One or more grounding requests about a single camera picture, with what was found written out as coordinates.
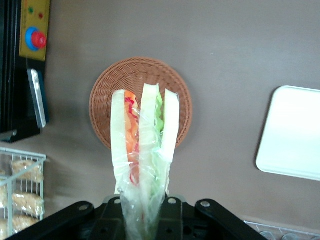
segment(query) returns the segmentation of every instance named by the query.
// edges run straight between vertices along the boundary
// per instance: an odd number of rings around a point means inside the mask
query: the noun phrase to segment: screw
[[[207,202],[207,201],[202,201],[200,204],[201,204],[202,207],[205,207],[205,208],[210,207],[210,203]]]
[[[169,204],[176,204],[177,200],[175,200],[174,198],[169,198],[168,203]]]
[[[88,207],[89,207],[88,205],[82,205],[78,209],[79,209],[79,211],[84,211],[84,210],[87,210]]]

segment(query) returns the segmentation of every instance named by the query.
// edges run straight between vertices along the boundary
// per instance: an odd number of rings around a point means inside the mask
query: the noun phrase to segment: round woven basket
[[[147,57],[132,57],[119,61],[105,70],[96,81],[90,96],[89,110],[93,129],[109,149],[112,95],[116,90],[128,90],[136,95],[140,106],[144,84],[159,83],[162,98],[165,89],[178,93],[180,101],[179,132],[176,147],[187,136],[192,122],[192,99],[184,80],[169,65]]]

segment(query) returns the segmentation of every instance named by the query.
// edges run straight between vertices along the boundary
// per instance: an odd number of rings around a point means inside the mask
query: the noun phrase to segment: black metal frame
[[[77,202],[8,240],[125,240],[120,198],[98,208]],[[156,240],[266,240],[212,199],[195,206],[166,197],[160,212]]]
[[[22,0],[0,1],[0,133],[15,132],[6,142],[40,133],[27,69],[44,75],[46,64],[19,56],[21,4]]]

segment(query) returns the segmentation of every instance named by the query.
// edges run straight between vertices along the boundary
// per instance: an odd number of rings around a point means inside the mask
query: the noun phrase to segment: plastic wrap
[[[178,95],[166,90],[165,100],[168,104],[163,104],[158,85],[147,84],[141,110],[129,91],[112,96],[115,193],[120,193],[127,240],[152,240],[158,229],[179,130]]]
[[[5,219],[0,220],[0,240],[8,237],[8,221]]]
[[[35,217],[45,214],[44,200],[27,192],[16,192],[12,195],[13,207]]]
[[[15,215],[12,219],[13,231],[17,234],[38,222],[39,220],[37,218],[33,218],[31,216]]]
[[[12,172],[13,174],[18,174],[22,170],[30,168],[31,165],[36,164],[32,160],[20,160],[12,162]],[[20,176],[18,179],[33,181],[35,183],[41,183],[44,180],[44,173],[42,166],[38,164],[37,166],[30,168],[25,174]]]

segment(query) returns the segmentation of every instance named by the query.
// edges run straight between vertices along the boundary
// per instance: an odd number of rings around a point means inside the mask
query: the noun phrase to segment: gray wall
[[[320,89],[318,0],[52,0],[42,134],[3,147],[47,154],[47,216],[114,193],[111,152],[96,137],[89,97],[99,75],[133,56],[184,78],[194,115],[176,150],[170,192],[212,198],[243,220],[319,232],[319,182],[257,169],[273,91]]]

